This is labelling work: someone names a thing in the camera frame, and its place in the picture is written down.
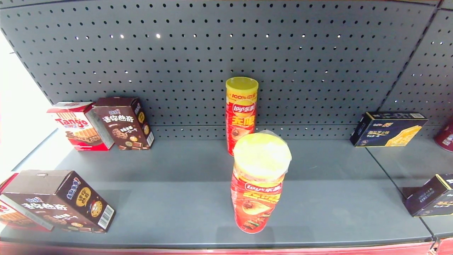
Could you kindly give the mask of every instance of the navy box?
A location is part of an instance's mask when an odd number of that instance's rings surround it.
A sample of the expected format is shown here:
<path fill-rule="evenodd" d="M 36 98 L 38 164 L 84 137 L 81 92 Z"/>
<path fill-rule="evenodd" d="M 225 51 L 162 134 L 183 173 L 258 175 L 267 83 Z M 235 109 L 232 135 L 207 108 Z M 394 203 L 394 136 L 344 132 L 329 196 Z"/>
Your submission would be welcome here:
<path fill-rule="evenodd" d="M 436 174 L 404 202 L 414 217 L 453 214 L 453 174 Z"/>
<path fill-rule="evenodd" d="M 356 147 L 406 146 L 427 121 L 415 112 L 366 112 L 350 141 Z"/>

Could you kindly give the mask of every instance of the yellow lid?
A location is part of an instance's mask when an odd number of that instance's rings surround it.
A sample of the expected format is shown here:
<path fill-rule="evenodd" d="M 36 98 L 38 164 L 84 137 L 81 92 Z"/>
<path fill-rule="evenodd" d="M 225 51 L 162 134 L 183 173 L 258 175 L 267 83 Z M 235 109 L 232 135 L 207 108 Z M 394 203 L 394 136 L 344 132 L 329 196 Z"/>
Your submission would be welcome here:
<path fill-rule="evenodd" d="M 258 82 L 248 77 L 233 77 L 226 81 L 226 88 L 253 93 L 258 89 Z"/>
<path fill-rule="evenodd" d="M 283 139 L 267 133 L 249 134 L 233 149 L 235 165 L 255 179 L 275 181 L 289 167 L 291 152 Z"/>

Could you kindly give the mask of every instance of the cardboard box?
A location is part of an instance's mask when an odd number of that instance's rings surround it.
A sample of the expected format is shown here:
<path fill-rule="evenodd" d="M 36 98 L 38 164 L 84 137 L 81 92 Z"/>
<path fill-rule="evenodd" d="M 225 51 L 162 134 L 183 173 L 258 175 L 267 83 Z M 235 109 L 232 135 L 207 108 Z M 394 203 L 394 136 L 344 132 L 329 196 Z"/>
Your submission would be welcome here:
<path fill-rule="evenodd" d="M 10 177 L 1 184 L 0 194 L 17 175 L 18 173 L 11 173 Z M 52 224 L 39 219 L 21 205 L 11 201 L 4 195 L 0 195 L 0 222 L 14 229 L 44 232 L 50 232 L 53 229 Z"/>
<path fill-rule="evenodd" d="M 404 205 L 414 217 L 453 214 L 453 174 L 436 174 L 410 195 Z"/>
<path fill-rule="evenodd" d="M 113 145 L 113 139 L 93 111 L 93 104 L 59 102 L 47 110 L 78 151 L 108 151 Z"/>
<path fill-rule="evenodd" d="M 350 141 L 356 147 L 406 146 L 427 121 L 415 112 L 366 112 Z"/>
<path fill-rule="evenodd" d="M 115 210 L 75 171 L 22 171 L 3 195 L 67 231 L 103 233 L 115 216 Z"/>
<path fill-rule="evenodd" d="M 149 150 L 154 136 L 138 98 L 100 98 L 94 111 L 120 150 Z"/>

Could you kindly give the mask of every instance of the lay's chips can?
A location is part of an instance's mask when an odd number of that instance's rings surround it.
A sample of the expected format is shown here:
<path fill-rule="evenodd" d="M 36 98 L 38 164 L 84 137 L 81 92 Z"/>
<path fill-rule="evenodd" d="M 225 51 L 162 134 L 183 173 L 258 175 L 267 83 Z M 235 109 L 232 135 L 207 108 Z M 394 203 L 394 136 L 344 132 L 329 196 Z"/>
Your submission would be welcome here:
<path fill-rule="evenodd" d="M 236 142 L 255 130 L 258 82 L 247 77 L 226 81 L 226 142 L 233 156 Z"/>

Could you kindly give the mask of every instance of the tango wafer box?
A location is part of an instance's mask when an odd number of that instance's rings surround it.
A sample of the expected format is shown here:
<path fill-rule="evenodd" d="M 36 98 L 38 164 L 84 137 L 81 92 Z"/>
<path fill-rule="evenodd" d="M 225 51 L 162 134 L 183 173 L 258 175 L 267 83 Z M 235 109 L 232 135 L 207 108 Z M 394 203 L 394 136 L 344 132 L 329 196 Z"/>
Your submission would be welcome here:
<path fill-rule="evenodd" d="M 427 121 L 416 112 L 366 112 L 350 141 L 356 147 L 406 146 Z"/>
<path fill-rule="evenodd" d="M 149 150 L 154 135 L 138 98 L 100 98 L 94 111 L 120 150 Z"/>
<path fill-rule="evenodd" d="M 8 184 L 18 175 L 18 173 L 9 174 L 0 186 L 0 194 Z M 21 205 L 8 199 L 5 195 L 0 195 L 0 222 L 14 229 L 26 229 L 35 231 L 50 232 L 53 225 L 49 224 L 32 213 L 28 212 Z"/>
<path fill-rule="evenodd" d="M 75 171 L 25 170 L 2 196 L 39 220 L 65 231 L 105 233 L 115 210 Z"/>
<path fill-rule="evenodd" d="M 113 139 L 93 111 L 93 104 L 59 102 L 47 110 L 78 151 L 108 151 L 113 145 Z"/>

